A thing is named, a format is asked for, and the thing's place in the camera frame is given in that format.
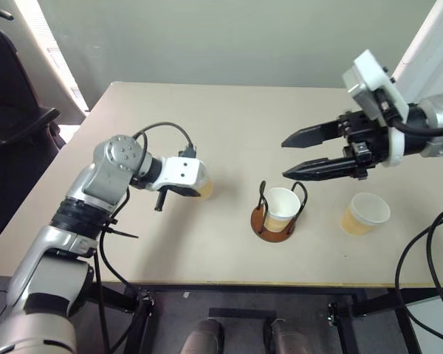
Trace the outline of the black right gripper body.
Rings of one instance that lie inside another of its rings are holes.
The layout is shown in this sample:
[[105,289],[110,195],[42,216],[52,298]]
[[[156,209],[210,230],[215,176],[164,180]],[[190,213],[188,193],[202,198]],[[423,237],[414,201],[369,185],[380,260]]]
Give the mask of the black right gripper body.
[[370,120],[363,111],[347,111],[338,120],[338,131],[347,141],[343,156],[354,161],[349,175],[366,179],[367,169],[388,158],[388,129]]

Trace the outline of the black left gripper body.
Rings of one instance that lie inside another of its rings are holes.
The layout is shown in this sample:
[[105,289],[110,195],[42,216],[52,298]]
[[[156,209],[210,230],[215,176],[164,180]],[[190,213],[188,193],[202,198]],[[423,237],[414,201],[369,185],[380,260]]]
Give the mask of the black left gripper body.
[[180,186],[169,186],[168,189],[172,192],[175,192],[178,195],[182,195],[185,197],[194,197],[194,198],[198,198],[201,196],[201,194],[190,187],[180,187]]

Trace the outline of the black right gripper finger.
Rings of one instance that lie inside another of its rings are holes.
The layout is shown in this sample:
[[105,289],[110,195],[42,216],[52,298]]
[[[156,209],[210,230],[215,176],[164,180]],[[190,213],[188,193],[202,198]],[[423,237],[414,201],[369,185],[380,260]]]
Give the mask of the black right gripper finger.
[[340,136],[338,121],[331,121],[300,129],[281,143],[283,148],[309,148],[321,145],[327,140]]
[[295,181],[323,181],[350,176],[354,172],[353,158],[315,159],[302,162],[282,173]]

